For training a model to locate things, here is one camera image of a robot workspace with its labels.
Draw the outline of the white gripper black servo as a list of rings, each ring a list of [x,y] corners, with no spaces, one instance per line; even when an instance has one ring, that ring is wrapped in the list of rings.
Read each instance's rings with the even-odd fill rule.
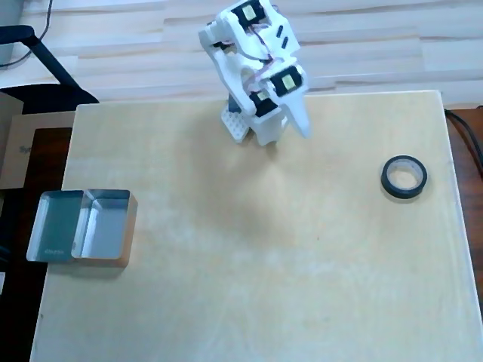
[[[286,117],[304,138],[311,135],[304,95],[308,89],[307,75],[296,60],[276,61],[263,72],[263,94],[272,101],[285,101]]]

